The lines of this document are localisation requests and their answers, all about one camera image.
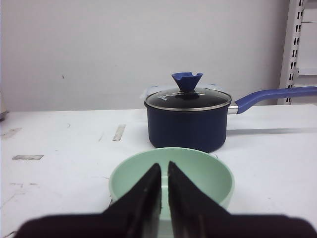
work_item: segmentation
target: blue handle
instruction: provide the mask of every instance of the blue handle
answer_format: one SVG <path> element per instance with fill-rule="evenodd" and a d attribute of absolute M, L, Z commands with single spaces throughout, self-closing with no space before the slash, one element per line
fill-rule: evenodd
<path fill-rule="evenodd" d="M 240 114 L 245 112 L 255 103 L 265 99 L 292 98 L 312 95 L 317 95 L 317 87 L 280 88 L 251 93 L 235 101 L 235 103 L 238 105 L 238 114 Z"/>
<path fill-rule="evenodd" d="M 191 72 L 174 73 L 172 74 L 173 79 L 177 83 L 180 90 L 189 92 L 195 89 L 198 81 L 203 76 L 202 73 L 193 75 Z"/>

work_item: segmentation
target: table surface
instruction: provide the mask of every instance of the table surface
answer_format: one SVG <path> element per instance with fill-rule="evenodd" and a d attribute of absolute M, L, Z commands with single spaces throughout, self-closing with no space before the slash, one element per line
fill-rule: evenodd
<path fill-rule="evenodd" d="M 122 138 L 113 141 L 121 124 Z M 8 113 L 0 125 L 1 238 L 31 218 L 102 212 L 113 169 L 154 149 L 143 109 Z M 228 211 L 282 213 L 317 229 L 317 107 L 254 106 L 228 115 L 227 128 L 225 144 L 211 154 L 235 177 Z"/>

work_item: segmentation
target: bowl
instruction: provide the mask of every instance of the bowl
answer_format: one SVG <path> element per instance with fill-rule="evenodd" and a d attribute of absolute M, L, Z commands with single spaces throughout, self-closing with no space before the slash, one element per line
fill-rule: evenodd
<path fill-rule="evenodd" d="M 219 159 L 202 151 L 166 147 L 142 152 L 119 164 L 109 179 L 109 190 L 114 201 L 128 192 L 154 164 L 161 167 L 162 209 L 158 236 L 172 237 L 170 210 L 168 205 L 169 161 L 173 161 L 186 176 L 208 197 L 223 208 L 227 208 L 234 189 L 234 178 L 230 169 Z"/>

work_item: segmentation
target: blue lid knob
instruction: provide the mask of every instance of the blue lid knob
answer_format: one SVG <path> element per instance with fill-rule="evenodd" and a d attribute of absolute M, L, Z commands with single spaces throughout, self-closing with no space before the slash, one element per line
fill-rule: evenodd
<path fill-rule="evenodd" d="M 202 73 L 193 75 L 191 72 L 182 72 L 172 74 L 173 79 L 177 83 L 179 89 L 184 92 L 189 92 L 195 89 L 198 81 L 203 76 Z"/>

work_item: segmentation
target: white wall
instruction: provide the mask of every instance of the white wall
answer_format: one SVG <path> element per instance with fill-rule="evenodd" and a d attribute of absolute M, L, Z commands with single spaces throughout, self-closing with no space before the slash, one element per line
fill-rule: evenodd
<path fill-rule="evenodd" d="M 277 88 L 288 0 L 2 0 L 10 111 L 142 108 L 173 72 L 234 99 Z"/>

